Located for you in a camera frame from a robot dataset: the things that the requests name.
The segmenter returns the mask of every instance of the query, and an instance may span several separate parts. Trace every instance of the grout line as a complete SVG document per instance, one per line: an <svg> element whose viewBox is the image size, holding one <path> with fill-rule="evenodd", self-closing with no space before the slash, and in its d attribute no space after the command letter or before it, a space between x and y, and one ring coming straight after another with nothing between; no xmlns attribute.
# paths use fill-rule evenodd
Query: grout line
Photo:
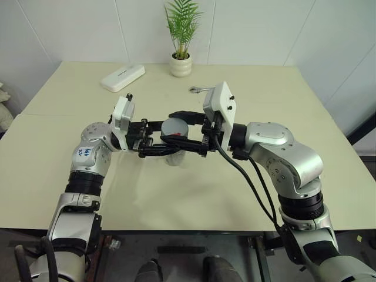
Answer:
<svg viewBox="0 0 376 282"><path fill-rule="evenodd" d="M41 47L42 47L44 53L46 54L46 56L47 56L49 62L50 62L50 63L54 63L54 62L52 61L51 57L48 55L47 49L46 49L45 46L43 45L43 43L42 43L41 39L39 38L38 34L36 33L36 31L35 31L33 25L31 24L31 21L29 20L27 14L25 13L25 10L23 9L23 7L22 7L21 3L19 2L19 0L17 0L17 4L18 4L19 8L21 9L21 11L22 11L24 17L25 17L26 20L28 21L29 26L30 26L32 32L34 33L36 39L38 40L39 44L41 45Z"/></svg>
<svg viewBox="0 0 376 282"><path fill-rule="evenodd" d="M283 65L286 64L286 62L287 62L287 60L288 60L288 57L290 57L290 54L292 53L292 51L293 51L293 49L294 49L294 47L295 47L296 42L298 42L298 38L300 37L300 34L301 34L302 31L303 31L303 28L304 28L304 26L305 26L305 24L306 24L306 22L307 22L308 17L309 17L310 14L311 14L311 11L312 11L313 6L315 5L315 3L316 3L316 0L313 1L312 6L311 6L311 9L309 10L309 12L308 12L308 14L307 14L306 19L304 20L304 22L303 22L303 24L302 24L302 26L301 26L301 28L300 28L300 30L299 30L299 32L298 32L298 35L296 36L295 41L294 41L294 43L293 43L293 45L292 45L290 51L289 51L288 54L287 54L286 60L284 60L284 62L283 62Z"/></svg>
<svg viewBox="0 0 376 282"><path fill-rule="evenodd" d="M216 6L217 6L217 0L214 0L213 19L211 20L212 25L211 25L211 28L210 28L209 48L207 49L207 57L206 57L206 64L207 65L209 64L209 53L210 53L210 45L212 44L213 25L214 25L214 17L216 15Z"/></svg>
<svg viewBox="0 0 376 282"><path fill-rule="evenodd" d="M117 18L118 18L118 21L119 21L120 31L122 32L122 39L123 39L123 43L124 43L125 52L127 53L128 62L130 62L127 44L125 43L124 30L123 30L122 22L120 20L118 5L116 3L116 0L113 0L113 1L115 3L116 14L118 15Z"/></svg>
<svg viewBox="0 0 376 282"><path fill-rule="evenodd" d="M367 53L364 55L364 57L357 63L357 65L354 67L354 69L348 74L348 76L346 76L346 78L342 81L342 83L339 85L339 87L333 92L332 95L330 95L330 97L326 100L326 102L324 103L324 106L326 106L326 104L333 98L333 96L340 90L340 88L342 87L343 84L345 84L345 82L347 81L347 79L355 72L355 70L360 66L360 64L364 61L365 57L368 56L369 53L371 53L371 51L374 49L375 47L375 44L372 45L371 49L367 51Z"/></svg>

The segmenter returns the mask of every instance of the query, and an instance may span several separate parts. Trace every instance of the robotic arm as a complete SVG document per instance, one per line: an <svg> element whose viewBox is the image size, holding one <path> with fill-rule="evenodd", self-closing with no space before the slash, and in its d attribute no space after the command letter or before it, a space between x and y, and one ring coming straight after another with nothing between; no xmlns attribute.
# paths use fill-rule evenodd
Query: robotic arm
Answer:
<svg viewBox="0 0 376 282"><path fill-rule="evenodd" d="M112 152L132 150L147 157L187 150L205 157L208 151L223 151L229 146L233 158L253 159L271 177L284 222L276 228L293 263L307 266L317 281L376 280L371 268L338 252L321 193L323 163L316 152L295 141L292 133L277 123L234 124L236 103L225 82L215 88L191 88L194 93L201 90L208 91L205 113L183 111L169 115L170 120L179 119L180 125L202 125L201 142L188 139L180 131L167 130L165 134L167 123L162 121L131 122L135 109L131 95L120 97L109 123L93 123L83 130L73 152L69 183L48 229L47 241L53 246L54 258L46 251L27 273L22 258L16 256L21 281L55 281L51 278L52 264L59 277L56 281L84 281L86 255L94 252L99 243L101 216L96 211ZM158 131L162 132L162 143L154 145L151 135Z"/></svg>

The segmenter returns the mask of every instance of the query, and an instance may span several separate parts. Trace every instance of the wall tile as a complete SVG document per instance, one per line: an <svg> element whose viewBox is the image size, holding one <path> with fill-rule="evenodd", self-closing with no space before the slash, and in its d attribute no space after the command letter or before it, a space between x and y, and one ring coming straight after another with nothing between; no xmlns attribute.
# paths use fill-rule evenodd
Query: wall tile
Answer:
<svg viewBox="0 0 376 282"><path fill-rule="evenodd" d="M127 62L114 1L20 0L54 62Z"/></svg>
<svg viewBox="0 0 376 282"><path fill-rule="evenodd" d="M375 48L363 59L325 107L345 135L351 133L375 112Z"/></svg>
<svg viewBox="0 0 376 282"><path fill-rule="evenodd" d="M207 63L214 0L198 0L204 14L200 27L191 41L189 52L195 63ZM168 63L173 44L163 0L116 0L127 45L133 63Z"/></svg>
<svg viewBox="0 0 376 282"><path fill-rule="evenodd" d="M0 2L0 81L15 115L55 71L17 1Z"/></svg>
<svg viewBox="0 0 376 282"><path fill-rule="evenodd" d="M286 64L326 103L374 43L374 0L316 0Z"/></svg>
<svg viewBox="0 0 376 282"><path fill-rule="evenodd" d="M209 63L283 65L313 0L217 0Z"/></svg>

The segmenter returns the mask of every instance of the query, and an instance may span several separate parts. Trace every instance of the green plant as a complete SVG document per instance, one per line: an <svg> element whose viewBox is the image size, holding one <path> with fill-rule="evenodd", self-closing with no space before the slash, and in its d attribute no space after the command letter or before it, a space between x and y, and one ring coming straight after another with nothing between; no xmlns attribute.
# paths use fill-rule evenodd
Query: green plant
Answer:
<svg viewBox="0 0 376 282"><path fill-rule="evenodd" d="M176 51L175 59L184 60L189 56L189 43L199 26L198 19L202 14L197 11L198 7L192 0L173 0L164 7L167 27Z"/></svg>

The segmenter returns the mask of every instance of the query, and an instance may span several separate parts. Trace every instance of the person's shoe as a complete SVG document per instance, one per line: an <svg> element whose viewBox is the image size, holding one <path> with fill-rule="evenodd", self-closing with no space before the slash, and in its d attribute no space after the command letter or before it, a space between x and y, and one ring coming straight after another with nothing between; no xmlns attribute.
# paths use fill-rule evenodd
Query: person's shoe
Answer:
<svg viewBox="0 0 376 282"><path fill-rule="evenodd" d="M141 266L135 282L162 282L162 268L154 258Z"/></svg>
<svg viewBox="0 0 376 282"><path fill-rule="evenodd" d="M243 282L235 268L219 256L204 258L203 275L205 282Z"/></svg>

